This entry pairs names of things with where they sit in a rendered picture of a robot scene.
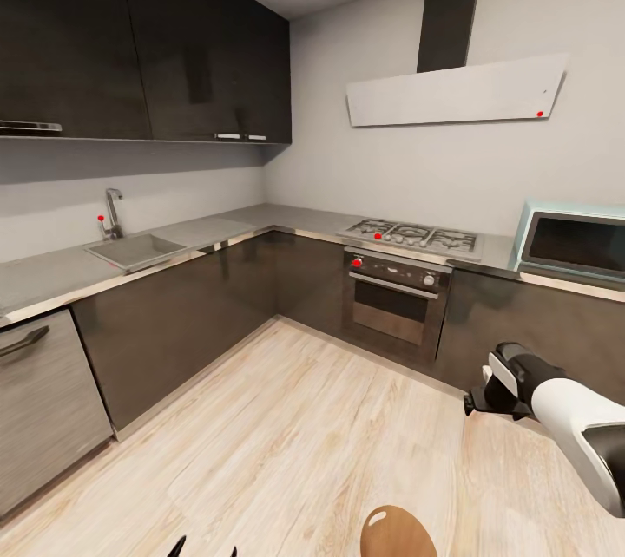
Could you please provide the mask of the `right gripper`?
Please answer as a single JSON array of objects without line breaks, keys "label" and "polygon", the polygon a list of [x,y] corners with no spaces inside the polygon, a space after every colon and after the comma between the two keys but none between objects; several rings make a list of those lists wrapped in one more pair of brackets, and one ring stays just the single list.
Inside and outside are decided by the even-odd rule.
[{"label": "right gripper", "polygon": [[520,400],[505,399],[500,397],[496,390],[493,390],[491,383],[486,386],[471,386],[470,393],[464,395],[464,412],[467,416],[472,410],[487,412],[491,414],[509,414],[514,417],[529,416],[531,411],[527,403]]}]

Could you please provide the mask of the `trash can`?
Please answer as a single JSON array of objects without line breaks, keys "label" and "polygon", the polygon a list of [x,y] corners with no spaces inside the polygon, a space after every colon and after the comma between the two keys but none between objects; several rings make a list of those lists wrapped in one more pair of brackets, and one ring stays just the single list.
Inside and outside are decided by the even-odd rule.
[{"label": "trash can", "polygon": [[[384,514],[374,519],[379,514]],[[379,506],[365,518],[359,536],[360,557],[438,557],[426,527],[397,505]]]}]

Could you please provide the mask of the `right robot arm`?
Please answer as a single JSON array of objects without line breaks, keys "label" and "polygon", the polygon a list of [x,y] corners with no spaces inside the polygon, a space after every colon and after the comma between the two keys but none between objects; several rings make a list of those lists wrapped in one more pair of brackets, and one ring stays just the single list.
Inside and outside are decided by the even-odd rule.
[{"label": "right robot arm", "polygon": [[574,381],[520,344],[500,344],[471,386],[464,412],[531,413],[562,450],[584,487],[612,516],[625,518],[625,407]]}]

